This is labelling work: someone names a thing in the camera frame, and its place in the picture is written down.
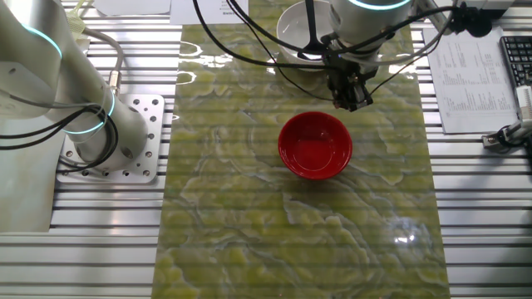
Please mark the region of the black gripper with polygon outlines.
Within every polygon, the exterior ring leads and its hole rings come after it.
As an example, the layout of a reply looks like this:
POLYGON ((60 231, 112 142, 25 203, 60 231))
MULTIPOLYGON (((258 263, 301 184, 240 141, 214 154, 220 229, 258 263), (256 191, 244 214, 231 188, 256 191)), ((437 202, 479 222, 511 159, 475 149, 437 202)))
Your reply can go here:
POLYGON ((326 66, 333 67, 328 71, 327 86, 334 92, 334 105, 337 109, 354 110, 353 91, 356 110, 373 103, 366 83, 376 76, 377 66, 365 66, 341 57, 327 57, 326 66))

